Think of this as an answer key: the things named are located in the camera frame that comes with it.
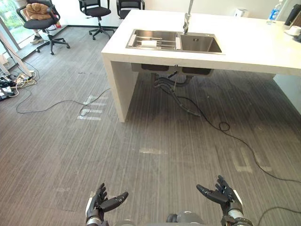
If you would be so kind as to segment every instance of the black office chair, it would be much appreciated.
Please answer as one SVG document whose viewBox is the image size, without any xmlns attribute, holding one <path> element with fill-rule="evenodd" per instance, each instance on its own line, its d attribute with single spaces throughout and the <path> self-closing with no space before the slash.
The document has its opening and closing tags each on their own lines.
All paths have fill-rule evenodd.
<svg viewBox="0 0 301 226">
<path fill-rule="evenodd" d="M 124 9 L 123 8 L 137 8 L 145 10 L 145 3 L 143 0 L 116 0 L 117 5 L 117 14 L 120 19 L 126 18 L 128 13 L 131 11 L 130 9 Z"/>
<path fill-rule="evenodd" d="M 48 27 L 50 27 L 51 25 L 55 25 L 59 20 L 60 20 L 60 15 L 58 14 L 54 4 L 52 4 L 51 0 L 29 0 L 29 3 L 41 3 L 44 5 L 49 6 L 49 8 L 47 9 L 47 12 L 49 13 L 49 15 L 51 16 L 50 19 L 45 19 L 45 20 L 29 20 L 26 21 L 26 19 L 24 18 L 24 16 L 21 14 L 21 10 L 25 9 L 26 6 L 22 6 L 21 8 L 17 9 L 17 14 L 24 20 L 24 27 L 27 29 L 42 29 L 43 32 L 47 33 L 47 36 L 49 38 L 48 41 L 44 42 L 42 45 L 38 46 L 36 48 L 36 52 L 40 52 L 40 48 L 42 48 L 43 46 L 47 46 L 50 45 L 50 54 L 54 55 L 52 48 L 54 46 L 54 44 L 63 44 L 66 45 L 67 48 L 70 48 L 69 44 L 65 41 L 65 39 L 60 38 L 60 39 L 54 39 L 53 35 L 51 35 L 49 33 L 49 31 L 47 30 Z"/>
<path fill-rule="evenodd" d="M 95 32 L 92 36 L 93 40 L 95 40 L 95 36 L 98 33 L 104 33 L 104 34 L 108 35 L 109 38 L 110 38 L 110 35 L 106 31 L 113 31 L 113 33 L 114 33 L 113 29 L 102 28 L 102 26 L 100 24 L 100 21 L 102 20 L 102 16 L 106 16 L 111 13 L 111 10 L 109 9 L 110 8 L 110 0 L 107 0 L 108 8 L 101 7 L 100 1 L 101 0 L 79 0 L 79 8 L 80 8 L 81 12 L 87 16 L 97 17 L 97 19 L 98 19 L 99 28 L 89 31 L 90 35 L 92 35 L 92 32 Z"/>
</svg>

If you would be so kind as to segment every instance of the glass window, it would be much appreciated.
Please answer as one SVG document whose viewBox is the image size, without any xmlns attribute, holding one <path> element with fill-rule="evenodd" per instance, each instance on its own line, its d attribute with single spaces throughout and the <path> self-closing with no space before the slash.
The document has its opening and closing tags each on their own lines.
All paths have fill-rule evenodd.
<svg viewBox="0 0 301 226">
<path fill-rule="evenodd" d="M 23 27 L 23 20 L 17 14 L 18 6 L 13 0 L 0 0 L 0 17 L 17 43 L 33 35 L 33 31 Z"/>
</svg>

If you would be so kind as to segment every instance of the electrical cord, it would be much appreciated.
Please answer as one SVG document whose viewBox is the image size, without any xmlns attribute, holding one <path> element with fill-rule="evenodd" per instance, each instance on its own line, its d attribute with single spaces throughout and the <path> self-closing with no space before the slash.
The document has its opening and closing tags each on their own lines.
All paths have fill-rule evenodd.
<svg viewBox="0 0 301 226">
<path fill-rule="evenodd" d="M 28 87 L 31 85 L 38 84 L 38 82 L 34 79 L 35 76 L 37 75 L 36 72 L 34 72 L 34 75 L 32 76 L 31 79 L 24 79 L 24 78 L 22 78 L 22 75 L 25 75 L 25 74 L 18 75 L 17 79 L 16 79 L 16 86 L 11 87 L 11 89 L 16 89 L 17 94 L 9 96 L 9 97 L 17 97 L 19 95 L 18 88 L 25 88 L 25 87 Z"/>
<path fill-rule="evenodd" d="M 230 125 L 229 125 L 227 122 L 221 121 L 221 122 L 219 123 L 218 127 L 214 126 L 214 125 L 208 120 L 208 118 L 207 118 L 206 115 L 203 113 L 203 111 L 199 108 L 199 106 L 198 106 L 192 99 L 190 99 L 190 98 L 188 98 L 188 97 L 177 96 L 177 95 L 175 94 L 175 92 L 171 89 L 170 85 L 168 85 L 168 84 L 166 84 L 166 83 L 165 83 L 165 84 L 163 84 L 163 83 L 160 84 L 160 83 L 159 83 L 158 87 L 160 87 L 160 88 L 161 88 L 164 92 L 166 92 L 168 95 L 173 96 L 174 99 L 176 99 L 176 98 L 177 98 L 177 99 L 182 98 L 182 99 L 189 100 L 189 101 L 190 101 L 190 102 L 198 109 L 198 111 L 201 113 L 201 115 L 198 115 L 197 113 L 194 113 L 194 112 L 192 112 L 192 111 L 190 111 L 190 110 L 187 111 L 187 110 L 186 110 L 187 108 L 186 108 L 180 101 L 176 101 L 176 103 L 179 104 L 179 102 L 180 102 L 180 105 L 179 105 L 179 106 L 180 106 L 183 110 L 187 111 L 188 113 L 190 113 L 190 114 L 192 114 L 192 115 L 194 115 L 194 116 L 198 116 L 198 117 L 203 116 L 204 119 L 205 119 L 205 120 L 209 123 L 209 125 L 211 125 L 213 128 L 215 128 L 216 130 L 218 130 L 218 131 L 224 133 L 225 135 L 227 135 L 227 136 L 229 136 L 229 137 L 232 137 L 232 138 L 234 138 L 234 139 L 236 139 L 236 140 L 239 140 L 240 142 L 242 142 L 243 144 L 245 144 L 245 145 L 250 149 L 250 151 L 252 152 L 252 155 L 253 155 L 253 158 L 254 158 L 254 161 L 255 161 L 256 165 L 257 165 L 264 173 L 266 173 L 266 174 L 268 174 L 269 176 L 271 176 L 271 177 L 273 177 L 273 178 L 275 178 L 275 179 L 278 179 L 278 180 L 282 180 L 282 181 L 291 181 L 291 182 L 296 182 L 296 183 L 300 183 L 300 184 L 301 184 L 301 181 L 299 181 L 299 180 L 279 178 L 279 177 L 276 177 L 276 176 L 274 176 L 274 175 L 272 175 L 272 174 L 266 172 L 266 171 L 260 166 L 260 164 L 258 163 L 258 161 L 257 161 L 257 159 L 256 159 L 256 156 L 255 156 L 254 150 L 250 147 L 250 145 L 249 145 L 247 142 L 245 142 L 244 140 L 242 140 L 242 139 L 240 139 L 240 138 L 238 138 L 238 137 L 236 137 L 236 136 L 233 136 L 233 135 L 231 135 L 231 134 L 226 133 L 227 131 L 230 130 Z M 164 90 L 163 87 L 167 88 L 167 89 L 170 91 L 170 93 L 167 92 L 166 90 Z M 291 210 L 291 209 L 288 209 L 288 208 L 285 208 L 285 207 L 279 207 L 279 206 L 272 207 L 272 208 L 269 208 L 269 209 L 267 209 L 267 210 L 265 210 L 265 211 L 263 212 L 263 214 L 261 215 L 261 217 L 260 217 L 260 219 L 259 219 L 259 221 L 258 221 L 257 226 L 260 225 L 261 220 L 263 219 L 263 217 L 264 217 L 265 214 L 267 214 L 269 211 L 275 210 L 275 209 L 281 209 L 281 210 L 286 210 L 286 211 L 290 211 L 290 212 L 293 212 L 293 213 L 299 213 L 299 214 L 301 214 L 301 212 L 299 212 L 299 211 Z"/>
<path fill-rule="evenodd" d="M 280 207 L 280 206 L 272 207 L 272 208 L 269 208 L 269 209 L 267 209 L 266 211 L 263 212 L 263 214 L 262 214 L 261 217 L 259 218 L 259 221 L 258 221 L 257 226 L 260 225 L 261 220 L 263 219 L 263 217 L 264 217 L 264 215 L 265 215 L 266 213 L 270 212 L 271 210 L 275 210 L 275 209 L 281 209 L 281 210 L 286 210 L 286 211 L 289 211 L 289 212 L 301 214 L 301 212 L 299 212 L 299 211 L 291 210 L 291 209 L 288 209 L 288 208 L 285 208 L 285 207 Z"/>
<path fill-rule="evenodd" d="M 169 95 L 174 95 L 174 98 L 182 98 L 182 99 L 186 99 L 186 100 L 189 100 L 197 109 L 198 109 L 198 111 L 201 113 L 201 115 L 199 115 L 199 114 L 197 114 L 197 113 L 194 113 L 194 112 L 191 112 L 190 110 L 189 111 L 187 111 L 186 109 L 186 107 L 185 107 L 185 111 L 187 111 L 188 113 L 190 113 L 190 114 L 192 114 L 192 115 L 194 115 L 194 116 L 203 116 L 204 117 L 204 119 L 209 123 L 209 125 L 211 125 L 213 128 L 215 128 L 216 130 L 218 130 L 218 131 L 220 131 L 220 132 L 222 132 L 223 134 L 225 134 L 225 135 L 227 135 L 227 136 L 229 136 L 229 137 L 232 137 L 232 138 L 234 138 L 234 139 L 236 139 L 236 140 L 239 140 L 240 142 L 242 142 L 243 144 L 245 144 L 248 148 L 249 148 L 249 150 L 251 151 L 251 153 L 252 153 L 252 156 L 253 156 L 253 158 L 254 158 L 254 161 L 255 161 L 255 163 L 256 163 L 256 165 L 264 172 L 264 173 L 266 173 L 267 175 L 269 175 L 269 176 L 271 176 L 271 177 L 273 177 L 273 178 L 275 178 L 275 179 L 278 179 L 278 180 L 282 180 L 282 181 L 291 181 L 291 182 L 296 182 L 296 183 L 299 183 L 299 184 L 301 184 L 301 181 L 299 181 L 299 180 L 294 180 L 294 179 L 284 179 L 284 178 L 280 178 L 280 177 L 277 177 L 277 176 L 275 176 L 275 175 L 273 175 L 273 174 L 270 174 L 269 172 L 267 172 L 267 171 L 265 171 L 261 166 L 260 166 L 260 164 L 258 163 L 258 160 L 257 160 L 257 158 L 256 158 L 256 156 L 255 156 L 255 152 L 254 152 L 254 150 L 250 147 L 250 145 L 246 142 L 246 141 L 244 141 L 244 140 L 242 140 L 242 139 L 240 139 L 240 138 L 238 138 L 238 137 L 236 137 L 236 136 L 234 136 L 234 135 L 231 135 L 231 134 L 229 134 L 229 133 L 226 133 L 227 131 L 229 131 L 230 130 L 230 125 L 227 123 L 227 122 L 225 122 L 225 121 L 221 121 L 219 124 L 218 124 L 218 127 L 216 127 L 216 126 L 214 126 L 209 120 L 208 120 L 208 118 L 206 117 L 206 115 L 203 113 L 203 111 L 199 108 L 199 106 L 193 101 L 193 100 L 191 100 L 190 98 L 188 98 L 188 97 L 178 97 L 175 93 L 174 93 L 174 91 L 170 88 L 170 90 L 173 92 L 173 93 L 168 93 L 166 90 L 164 90 L 163 89 L 163 91 L 164 92 L 166 92 L 166 93 L 168 93 Z"/>
<path fill-rule="evenodd" d="M 106 89 L 105 91 L 103 91 L 96 99 L 94 99 L 93 101 L 89 102 L 88 104 L 83 104 L 83 103 L 80 103 L 80 102 L 75 101 L 75 100 L 62 100 L 62 101 L 59 101 L 59 102 L 55 103 L 54 105 L 52 105 L 52 106 L 50 106 L 50 107 L 48 107 L 48 108 L 46 108 L 46 109 L 44 109 L 44 110 L 21 112 L 21 111 L 19 111 L 19 106 L 20 106 L 22 103 L 24 103 L 24 102 L 32 95 L 32 92 L 31 92 L 30 90 L 28 90 L 28 89 L 25 89 L 25 90 L 29 91 L 30 94 L 29 94 L 29 96 L 28 96 L 27 98 L 25 98 L 22 102 L 20 102 L 20 103 L 17 105 L 17 107 L 16 107 L 16 112 L 19 113 L 19 114 L 45 112 L 45 111 L 47 111 L 47 110 L 53 108 L 54 106 L 56 106 L 56 105 L 58 105 L 58 104 L 60 104 L 60 103 L 63 103 L 63 102 L 74 102 L 74 103 L 77 103 L 77 104 L 79 104 L 79 105 L 82 105 L 82 108 L 81 108 L 80 111 L 79 111 L 80 116 L 86 116 L 86 115 L 89 114 L 90 111 L 91 111 L 91 107 L 90 107 L 89 105 L 90 105 L 91 103 L 93 103 L 94 101 L 98 100 L 98 99 L 99 99 L 106 91 L 110 90 L 110 88 L 108 88 L 108 89 Z M 82 114 L 82 110 L 84 109 L 84 107 L 89 107 L 89 111 L 88 111 L 87 113 L 85 113 L 85 114 Z"/>
</svg>

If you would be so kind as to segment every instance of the water bottle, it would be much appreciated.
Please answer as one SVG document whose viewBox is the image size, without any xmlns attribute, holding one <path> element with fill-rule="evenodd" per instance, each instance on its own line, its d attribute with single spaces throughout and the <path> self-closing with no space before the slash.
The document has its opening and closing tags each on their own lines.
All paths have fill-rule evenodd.
<svg viewBox="0 0 301 226">
<path fill-rule="evenodd" d="M 272 24 L 272 23 L 275 23 L 275 20 L 281 10 L 281 7 L 282 7 L 282 1 L 283 0 L 279 0 L 279 3 L 272 9 L 271 11 L 271 14 L 267 20 L 267 23 L 268 24 Z"/>
</svg>

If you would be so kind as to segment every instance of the chair backrest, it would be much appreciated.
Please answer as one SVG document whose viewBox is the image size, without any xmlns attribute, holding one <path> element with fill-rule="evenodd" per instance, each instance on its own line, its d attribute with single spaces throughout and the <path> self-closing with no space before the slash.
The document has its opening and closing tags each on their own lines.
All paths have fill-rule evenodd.
<svg viewBox="0 0 301 226">
<path fill-rule="evenodd" d="M 83 3 L 83 1 L 85 2 L 85 4 L 88 7 L 100 7 L 101 6 L 101 0 L 81 0 L 79 1 L 79 9 L 81 10 L 82 13 L 85 13 L 85 5 Z M 107 0 L 107 4 L 108 4 L 108 8 L 110 7 L 110 0 Z"/>
<path fill-rule="evenodd" d="M 52 1 L 51 0 L 28 0 L 27 1 L 29 4 L 31 3 L 41 3 L 44 4 L 46 6 L 52 6 Z"/>
<path fill-rule="evenodd" d="M 141 9 L 141 1 L 140 0 L 119 0 L 120 9 L 122 8 L 138 8 Z"/>
</svg>

